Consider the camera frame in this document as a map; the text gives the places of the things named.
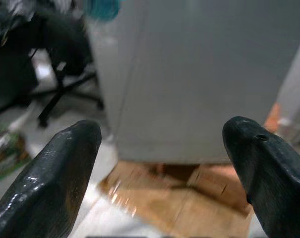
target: teal object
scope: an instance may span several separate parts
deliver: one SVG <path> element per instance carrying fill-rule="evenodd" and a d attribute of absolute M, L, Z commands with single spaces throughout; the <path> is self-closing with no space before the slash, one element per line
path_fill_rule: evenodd
<path fill-rule="evenodd" d="M 85 0 L 85 13 L 100 21 L 111 21 L 119 13 L 119 0 Z"/>

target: floor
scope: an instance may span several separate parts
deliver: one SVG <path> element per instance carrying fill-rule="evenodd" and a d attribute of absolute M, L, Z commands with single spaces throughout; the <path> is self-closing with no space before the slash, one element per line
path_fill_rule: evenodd
<path fill-rule="evenodd" d="M 46 65 L 37 64 L 40 79 L 39 89 L 52 87 L 54 81 Z M 94 82 L 83 85 L 81 91 L 98 93 Z M 28 108 L 13 108 L 0 115 L 0 122 L 24 135 L 27 151 L 34 158 L 49 142 L 55 133 L 82 119 L 92 119 L 99 123 L 102 131 L 96 163 L 89 180 L 88 188 L 81 204 L 70 238 L 88 236 L 143 236 L 161 237 L 162 234 L 150 225 L 114 205 L 103 197 L 97 184 L 112 170 L 118 161 L 114 140 L 107 125 L 106 115 L 98 111 L 95 103 L 65 96 L 53 110 L 49 126 L 39 128 L 37 116 L 49 98 L 33 102 Z M 0 198 L 23 170 L 20 168 L 0 181 Z"/>

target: screw hole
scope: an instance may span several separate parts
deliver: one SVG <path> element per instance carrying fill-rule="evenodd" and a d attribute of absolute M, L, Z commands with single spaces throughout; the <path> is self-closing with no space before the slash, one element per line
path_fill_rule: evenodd
<path fill-rule="evenodd" d="M 266 135 L 256 135 L 255 138 L 263 141 L 267 141 L 268 137 Z"/>

